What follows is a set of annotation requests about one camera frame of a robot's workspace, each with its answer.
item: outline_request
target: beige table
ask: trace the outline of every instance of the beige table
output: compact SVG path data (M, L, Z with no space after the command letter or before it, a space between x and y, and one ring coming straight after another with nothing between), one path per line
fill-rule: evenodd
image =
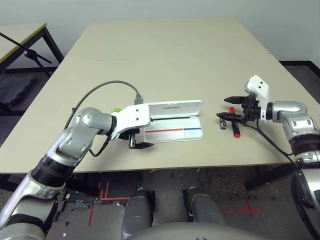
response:
M255 74L269 84L272 101L304 102L319 124L318 103L233 18L93 22L0 148L0 171L25 173L34 167L62 131L71 108L91 88L110 80L130 82L145 102L203 100L199 118L204 137L144 150L128 149L128 142L119 139L99 157L87 154L76 172L286 163L252 129L240 126L239 139L230 125L219 129L216 113L230 106L223 99L245 96L244 85ZM129 87L108 85L81 108L109 113L132 105L134 97ZM261 128L290 151L281 124L270 121ZM94 152L104 140L95 138Z

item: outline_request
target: blue stripe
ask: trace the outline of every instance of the blue stripe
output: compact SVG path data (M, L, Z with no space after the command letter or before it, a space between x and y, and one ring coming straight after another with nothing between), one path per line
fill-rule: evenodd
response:
M190 127L190 128L184 128L183 130L200 130L201 127Z

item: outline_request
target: red marker cap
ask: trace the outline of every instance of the red marker cap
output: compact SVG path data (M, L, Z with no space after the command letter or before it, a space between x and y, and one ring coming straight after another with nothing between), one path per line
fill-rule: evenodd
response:
M235 108L233 106L229 107L229 113L231 113L231 114L236 113Z

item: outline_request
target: gray floor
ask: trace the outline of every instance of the gray floor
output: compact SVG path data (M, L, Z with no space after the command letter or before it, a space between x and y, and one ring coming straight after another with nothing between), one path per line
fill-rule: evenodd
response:
M320 103L320 79L304 66L287 66L286 69ZM48 79L42 73L32 73L32 75L37 76L37 82L13 109L25 110ZM0 145L19 119L19 117L0 117ZM224 216L230 226L271 240L311 240L290 196L290 178L246 192L243 181L254 174L250 167L202 168L199 172L197 169L157 170L152 173L144 171L142 186L155 191L153 225L187 221L182 190L190 186L201 186L212 195L222 212L247 209L246 197L251 208L257 208L252 212L253 218L248 212L225 212ZM0 208L10 195L9 192L0 191ZM88 226L91 209L70 211L67 206L59 221L53 223L47 238L119 240L124 211L125 208L117 206L116 202L108 205L96 204L92 212L91 226Z

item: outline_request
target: red marker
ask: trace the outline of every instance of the red marker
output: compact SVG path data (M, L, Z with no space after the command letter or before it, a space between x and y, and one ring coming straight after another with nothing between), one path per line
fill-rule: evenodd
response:
M236 114L235 108L233 106L229 107L229 113ZM231 125L232 125L232 129L233 129L233 136L236 139L240 138L241 134L240 134L238 123L235 121L232 121Z

